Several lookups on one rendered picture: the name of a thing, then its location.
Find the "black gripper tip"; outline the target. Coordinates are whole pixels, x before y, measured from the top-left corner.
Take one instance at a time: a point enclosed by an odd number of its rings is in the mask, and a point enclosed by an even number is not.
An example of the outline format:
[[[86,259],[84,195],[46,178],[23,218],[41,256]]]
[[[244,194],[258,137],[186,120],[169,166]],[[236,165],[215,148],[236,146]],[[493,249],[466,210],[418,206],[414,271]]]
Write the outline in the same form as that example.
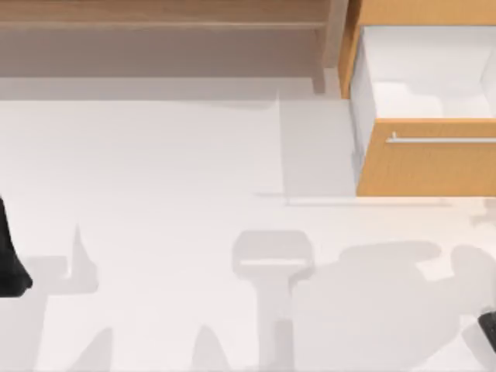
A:
[[[33,279],[12,243],[5,204],[0,197],[0,298],[19,298],[32,286]]]

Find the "pulled-out drawer with grey inside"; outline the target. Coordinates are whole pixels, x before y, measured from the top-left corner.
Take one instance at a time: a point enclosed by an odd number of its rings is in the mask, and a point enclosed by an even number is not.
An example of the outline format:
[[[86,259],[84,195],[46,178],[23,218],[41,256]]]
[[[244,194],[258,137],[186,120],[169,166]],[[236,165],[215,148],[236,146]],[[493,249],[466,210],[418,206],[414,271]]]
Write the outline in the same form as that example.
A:
[[[496,26],[365,26],[350,104],[357,185],[376,119],[496,119]]]

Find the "open wooden shelf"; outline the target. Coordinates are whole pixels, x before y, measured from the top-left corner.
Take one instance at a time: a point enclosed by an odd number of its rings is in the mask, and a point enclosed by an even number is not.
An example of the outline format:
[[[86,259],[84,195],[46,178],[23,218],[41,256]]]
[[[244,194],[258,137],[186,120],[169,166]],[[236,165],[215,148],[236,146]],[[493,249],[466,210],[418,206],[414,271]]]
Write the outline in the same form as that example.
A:
[[[350,0],[0,0],[2,78],[304,78],[325,89]]]

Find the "wooden cupboard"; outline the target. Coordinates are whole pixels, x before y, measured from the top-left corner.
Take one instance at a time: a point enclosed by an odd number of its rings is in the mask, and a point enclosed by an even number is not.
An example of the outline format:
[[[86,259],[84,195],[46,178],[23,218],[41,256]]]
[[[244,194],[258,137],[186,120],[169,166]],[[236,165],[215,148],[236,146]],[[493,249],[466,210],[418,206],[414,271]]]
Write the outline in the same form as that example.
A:
[[[338,61],[343,99],[362,26],[496,26],[496,0],[349,0]]]

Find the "black object at table edge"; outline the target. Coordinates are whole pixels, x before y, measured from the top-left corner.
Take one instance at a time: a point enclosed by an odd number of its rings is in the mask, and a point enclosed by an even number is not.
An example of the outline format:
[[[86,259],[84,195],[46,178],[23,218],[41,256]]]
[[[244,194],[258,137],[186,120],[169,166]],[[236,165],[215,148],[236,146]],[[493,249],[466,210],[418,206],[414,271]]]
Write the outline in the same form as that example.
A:
[[[491,348],[496,352],[496,311],[485,312],[477,321]]]

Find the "pale wooden drawer front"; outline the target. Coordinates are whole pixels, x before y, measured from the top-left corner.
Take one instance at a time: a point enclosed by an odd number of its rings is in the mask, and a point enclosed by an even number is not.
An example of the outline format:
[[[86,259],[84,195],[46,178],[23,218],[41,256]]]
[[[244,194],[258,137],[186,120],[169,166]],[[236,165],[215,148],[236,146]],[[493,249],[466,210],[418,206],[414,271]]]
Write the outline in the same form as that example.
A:
[[[386,143],[402,137],[496,137],[496,119],[376,119],[361,197],[496,197],[496,144]]]

